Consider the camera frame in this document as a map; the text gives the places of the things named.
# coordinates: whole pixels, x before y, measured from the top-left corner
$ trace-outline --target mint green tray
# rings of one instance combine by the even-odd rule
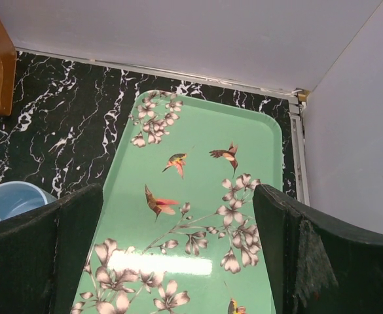
[[[281,190],[282,160],[265,114],[140,95],[72,313],[275,313],[251,198]]]

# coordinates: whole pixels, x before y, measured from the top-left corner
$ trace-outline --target hummingbird print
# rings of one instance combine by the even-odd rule
[[[229,290],[229,287],[226,284],[226,282],[224,282],[224,284],[226,288]],[[246,314],[246,308],[244,306],[238,306],[238,302],[235,299],[230,298],[230,302],[228,306],[228,314]]]
[[[210,156],[214,158],[225,157],[233,167],[233,177],[235,176],[236,168],[238,167],[238,161],[236,160],[236,152],[238,151],[238,145],[234,146],[233,142],[230,144],[228,150],[218,149],[212,150]]]
[[[168,160],[168,163],[166,164],[166,167],[162,172],[165,172],[169,167],[175,166],[177,168],[177,171],[182,179],[184,179],[184,168],[185,166],[185,158],[187,157],[187,154],[175,154],[170,157]]]
[[[156,214],[155,222],[158,219],[159,214],[161,213],[165,213],[167,215],[175,214],[175,211],[170,207],[170,205],[178,205],[179,204],[178,201],[167,200],[164,198],[155,198],[146,184],[145,184],[145,194],[146,194],[147,205]]]

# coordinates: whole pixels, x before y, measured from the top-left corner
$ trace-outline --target black marble floor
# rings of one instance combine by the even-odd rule
[[[134,100],[147,90],[275,118],[283,133],[283,191],[296,197],[287,100],[23,52],[12,116],[0,117],[0,182],[28,181],[56,197],[103,184]]]

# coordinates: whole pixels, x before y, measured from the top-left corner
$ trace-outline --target floral print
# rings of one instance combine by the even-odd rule
[[[149,92],[143,98],[142,104],[136,107],[136,112],[133,111],[129,116],[132,123],[140,125],[141,128],[141,131],[131,138],[134,146],[159,144],[163,136],[169,134],[166,128],[174,125],[179,119],[177,113],[181,112],[183,106],[183,102],[176,98],[176,94],[159,91]],[[157,112],[161,104],[168,112]],[[236,150],[237,145],[231,143],[226,152],[234,154]],[[215,157],[220,153],[224,154],[223,150],[211,152]],[[71,314],[81,314],[88,308],[95,309],[99,314],[127,313],[134,308],[134,302],[140,294],[143,297],[153,295],[147,298],[149,306],[155,309],[153,313],[174,314],[178,307],[192,301],[192,293],[189,295],[183,283],[180,283],[181,290],[177,292],[178,282],[171,278],[169,270],[141,269],[142,266],[137,263],[122,265],[120,261],[127,260],[131,254],[141,256],[156,253],[165,258],[169,255],[178,256],[182,252],[187,256],[204,257],[214,245],[210,243],[217,241],[215,246],[222,247],[223,253],[223,257],[220,255],[214,264],[219,269],[236,275],[245,268],[256,266],[261,251],[259,233],[255,219],[245,215],[242,209],[250,203],[248,198],[260,183],[259,179],[252,179],[248,173],[243,173],[232,180],[223,179],[219,182],[219,186],[221,184],[227,190],[226,193],[219,196],[218,208],[209,209],[208,215],[203,217],[195,217],[190,202],[185,202],[181,206],[177,201],[155,198],[145,186],[147,205],[156,213],[156,217],[162,212],[169,215],[180,212],[181,216],[165,233],[150,241],[144,249],[134,246],[120,248],[117,241],[110,238],[103,243],[95,244],[91,253],[95,252],[99,263],[96,262],[98,265],[94,265],[93,268],[90,254],[84,267],[84,274],[90,277],[93,289],[79,294],[81,301],[73,305]],[[178,211],[170,207],[174,205],[178,205],[175,208]],[[142,296],[140,302],[146,302],[146,298]],[[234,299],[230,299],[228,313],[245,312],[245,307],[238,306]]]
[[[167,102],[167,98],[169,102],[164,107],[169,111],[161,113],[157,107]],[[176,98],[177,94],[174,93],[158,90],[148,92],[142,100],[143,104],[137,105],[129,115],[133,125],[140,125],[141,127],[141,131],[130,140],[134,146],[141,148],[145,147],[146,144],[159,144],[164,135],[170,134],[166,128],[172,126],[179,119],[175,112],[180,112],[183,106],[183,102],[175,100]]]
[[[187,254],[192,253],[195,256],[198,256],[200,254],[200,247],[207,249],[207,244],[209,241],[207,239],[201,239],[202,237],[205,237],[206,233],[203,231],[195,232],[193,234],[188,234],[189,240],[185,244],[185,252]]]
[[[162,286],[159,286],[158,291],[162,300],[154,299],[153,302],[155,306],[158,308],[157,312],[161,311],[169,311],[173,313],[172,309],[178,307],[180,305],[186,304],[190,302],[190,298],[187,291],[180,292],[175,294],[177,291],[178,284],[174,280],[170,280],[168,286],[166,287],[166,291]]]
[[[164,243],[164,247],[174,248],[177,244],[175,240],[169,240]],[[135,247],[131,246],[126,250],[118,249],[114,239],[106,239],[103,243],[94,245],[94,250],[101,265],[98,266],[95,276],[93,276],[90,271],[89,256],[84,272],[89,274],[95,291],[80,293],[83,301],[73,305],[71,314],[81,314],[85,309],[91,307],[95,307],[99,314],[124,314],[143,289],[148,293],[152,293],[152,290],[159,292],[162,300],[154,299],[157,312],[166,310],[174,313],[173,308],[190,301],[187,291],[175,294],[177,290],[175,280],[168,282],[166,291],[163,289],[165,272],[149,272],[125,267],[122,261],[126,260],[129,254],[135,253]],[[141,288],[135,290],[126,286],[128,283],[136,282],[141,283]]]

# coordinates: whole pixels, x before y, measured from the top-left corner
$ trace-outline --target light blue bucket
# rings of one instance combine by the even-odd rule
[[[56,201],[49,193],[24,181],[0,184],[0,221]]]

